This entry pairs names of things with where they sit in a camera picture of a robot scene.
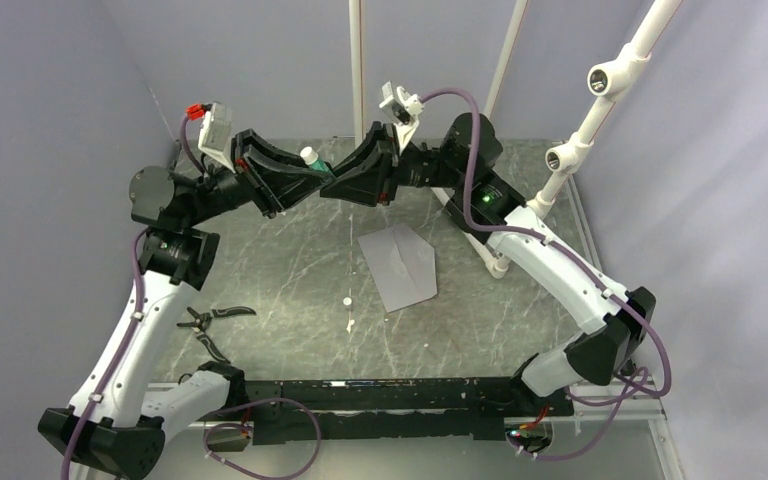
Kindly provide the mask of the green white glue stick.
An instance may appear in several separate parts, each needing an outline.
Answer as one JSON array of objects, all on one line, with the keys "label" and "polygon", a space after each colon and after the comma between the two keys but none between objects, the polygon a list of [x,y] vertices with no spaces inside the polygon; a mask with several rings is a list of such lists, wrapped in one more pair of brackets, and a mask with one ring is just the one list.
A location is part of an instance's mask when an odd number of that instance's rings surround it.
[{"label": "green white glue stick", "polygon": [[308,168],[329,175],[332,174],[330,168],[311,146],[304,147],[299,155]]}]

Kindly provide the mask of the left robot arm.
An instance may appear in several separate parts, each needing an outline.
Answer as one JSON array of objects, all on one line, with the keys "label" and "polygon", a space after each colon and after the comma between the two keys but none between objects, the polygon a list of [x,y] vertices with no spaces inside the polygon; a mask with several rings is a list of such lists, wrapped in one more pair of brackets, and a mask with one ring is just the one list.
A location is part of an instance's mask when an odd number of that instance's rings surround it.
[{"label": "left robot arm", "polygon": [[246,204],[272,217],[334,177],[328,167],[314,167],[308,156],[277,149],[252,131],[232,139],[226,159],[196,178],[159,166],[132,177],[131,215],[142,231],[130,249],[129,298],[86,380],[65,407],[45,410],[38,424],[62,456],[61,478],[94,470],[143,479],[166,443],[207,415],[247,430],[246,413],[258,403],[243,370],[228,362],[208,361],[172,389],[149,391],[164,343],[214,265],[220,238],[200,226]]}]

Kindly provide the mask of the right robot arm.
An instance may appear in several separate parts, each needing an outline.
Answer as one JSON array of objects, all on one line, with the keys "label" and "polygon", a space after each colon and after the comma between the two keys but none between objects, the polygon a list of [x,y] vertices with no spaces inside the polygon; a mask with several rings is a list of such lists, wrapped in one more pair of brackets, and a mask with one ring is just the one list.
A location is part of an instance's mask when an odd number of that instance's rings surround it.
[{"label": "right robot arm", "polygon": [[324,198],[382,206],[400,187],[452,190],[445,205],[458,228],[509,258],[554,296],[576,321],[572,340],[525,361],[511,379],[517,411],[534,415],[550,395],[580,381],[606,385],[645,338],[654,295],[630,290],[572,250],[525,198],[494,170],[503,152],[490,120],[463,113],[437,147],[399,135],[403,122],[372,125],[362,143],[335,165]]}]

